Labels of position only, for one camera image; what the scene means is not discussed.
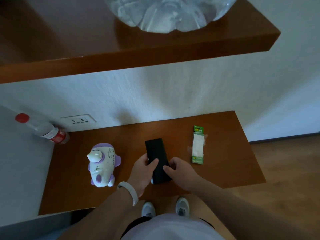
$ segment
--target plastic bottle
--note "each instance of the plastic bottle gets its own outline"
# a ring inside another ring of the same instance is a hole
[[[105,0],[125,24],[153,33],[196,30],[225,15],[236,0]]]
[[[69,141],[70,135],[67,132],[55,127],[49,122],[40,122],[35,118],[30,118],[30,116],[25,113],[18,114],[15,120],[32,128],[35,135],[46,138],[56,144],[65,144]]]

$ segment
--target white shirt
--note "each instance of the white shirt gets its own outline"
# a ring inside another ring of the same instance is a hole
[[[128,231],[122,240],[224,240],[206,222],[177,214],[163,214],[143,222]]]

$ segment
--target electrical outlet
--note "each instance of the electrical outlet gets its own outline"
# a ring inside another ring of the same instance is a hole
[[[76,116],[69,116],[63,117],[62,119],[66,124],[70,125],[80,125],[80,124],[87,124],[87,123],[96,123],[93,117],[90,114],[82,114]]]

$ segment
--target black phone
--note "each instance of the black phone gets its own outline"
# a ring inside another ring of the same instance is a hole
[[[169,166],[165,146],[162,138],[145,141],[146,153],[148,155],[148,163],[151,163],[156,158],[159,159],[159,163],[153,171],[152,181],[153,184],[160,184],[170,181],[171,178],[163,170],[163,166]]]

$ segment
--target left hand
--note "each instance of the left hand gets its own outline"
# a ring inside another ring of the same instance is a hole
[[[135,189],[138,197],[142,196],[144,189],[150,183],[158,162],[159,160],[156,158],[148,165],[147,154],[144,154],[134,163],[127,183]]]

